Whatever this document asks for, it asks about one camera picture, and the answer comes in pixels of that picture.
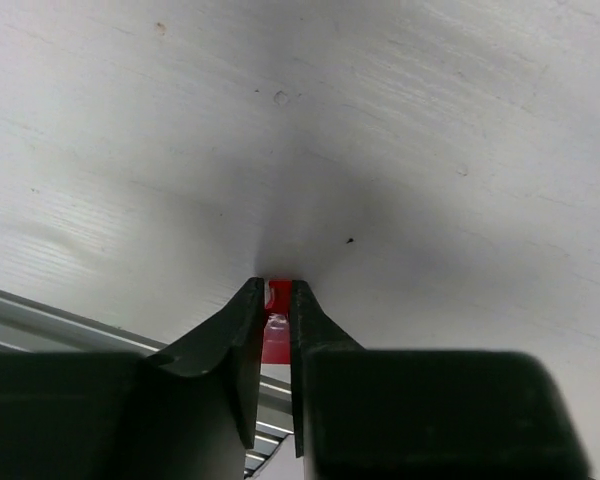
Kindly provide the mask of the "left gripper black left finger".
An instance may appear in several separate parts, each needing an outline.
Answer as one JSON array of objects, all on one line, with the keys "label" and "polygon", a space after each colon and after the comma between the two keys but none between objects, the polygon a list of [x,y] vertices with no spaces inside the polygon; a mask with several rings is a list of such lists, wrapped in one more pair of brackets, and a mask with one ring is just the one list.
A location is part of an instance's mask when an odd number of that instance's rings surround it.
[{"label": "left gripper black left finger", "polygon": [[264,282],[150,356],[0,353],[0,479],[238,479],[253,446]]}]

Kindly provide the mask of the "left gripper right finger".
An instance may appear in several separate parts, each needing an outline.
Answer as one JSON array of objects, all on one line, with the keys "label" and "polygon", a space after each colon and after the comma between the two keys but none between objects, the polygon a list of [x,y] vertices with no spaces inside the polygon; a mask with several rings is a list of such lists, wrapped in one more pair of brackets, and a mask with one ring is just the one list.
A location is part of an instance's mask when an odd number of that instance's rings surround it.
[{"label": "left gripper right finger", "polygon": [[295,450],[309,479],[586,479],[562,395],[511,351],[372,350],[291,285]]}]

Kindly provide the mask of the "red cone lego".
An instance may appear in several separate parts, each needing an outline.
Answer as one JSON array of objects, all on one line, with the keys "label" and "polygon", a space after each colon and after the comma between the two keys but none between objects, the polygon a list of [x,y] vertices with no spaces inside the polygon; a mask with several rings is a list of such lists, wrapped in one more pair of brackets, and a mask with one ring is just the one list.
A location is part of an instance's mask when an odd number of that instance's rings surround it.
[{"label": "red cone lego", "polygon": [[290,322],[292,282],[275,279],[265,283],[265,328],[261,361],[266,365],[291,363]]}]

